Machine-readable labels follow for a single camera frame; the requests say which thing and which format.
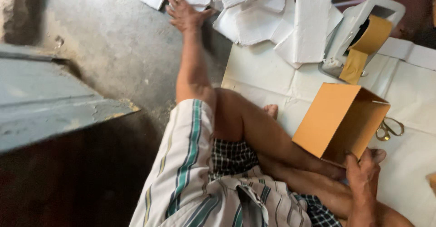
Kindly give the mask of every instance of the leg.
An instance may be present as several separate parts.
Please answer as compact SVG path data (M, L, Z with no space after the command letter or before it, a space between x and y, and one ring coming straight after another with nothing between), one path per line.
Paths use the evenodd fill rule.
M292 191L318 196L321 202L339 219L346 220L350 215L353 197L347 185L317 173L290 168L283 163L276 162L275 159L262 155L258 157L264 173L276 180L286 182ZM377 205L377 222L377 226L413 226L400 213L380 202Z
M336 179L344 177L344 169L326 163L292 143L292 138L264 110L234 91L215 91L215 138L228 141L245 139L257 154L274 158L301 170L317 172Z

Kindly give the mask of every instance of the foot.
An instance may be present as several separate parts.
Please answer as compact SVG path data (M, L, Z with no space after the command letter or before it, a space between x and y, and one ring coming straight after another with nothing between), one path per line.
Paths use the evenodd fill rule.
M384 160L384 158L386 158L386 151L384 149L373 148L371 149L371 156L372 160L379 164Z
M279 113L279 106L276 104L266 105L263 110L269 114L272 118L277 120L277 114Z

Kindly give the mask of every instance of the packing tape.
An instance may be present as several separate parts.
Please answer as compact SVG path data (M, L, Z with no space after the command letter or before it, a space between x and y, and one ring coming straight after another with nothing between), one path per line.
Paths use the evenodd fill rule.
M372 14L369 15L368 28L362 37L348 48L350 52L339 78L349 84L356 85L363 68L365 68L368 56L380 49L388 39L391 30L392 23L390 21Z

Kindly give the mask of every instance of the open box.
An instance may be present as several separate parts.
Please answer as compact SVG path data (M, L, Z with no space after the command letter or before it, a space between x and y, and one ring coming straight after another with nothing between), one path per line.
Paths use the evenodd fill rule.
M292 141L343 167L346 151L362 156L390 107L361 86L324 83Z

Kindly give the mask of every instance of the hand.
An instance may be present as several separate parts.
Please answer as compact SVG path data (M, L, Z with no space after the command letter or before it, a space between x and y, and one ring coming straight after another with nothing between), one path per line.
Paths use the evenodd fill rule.
M347 179L353 193L353 198L362 203L376 202L377 186L379 182L380 166L371 157L371 151L367 148L362 155L361 161L352 153L346 156Z
M216 12L215 9L197 12L185 0L168 1L174 8L173 10L170 6L166 6L166 11L174 18L170 20L170 23L182 33L198 31L203 25L203 22Z

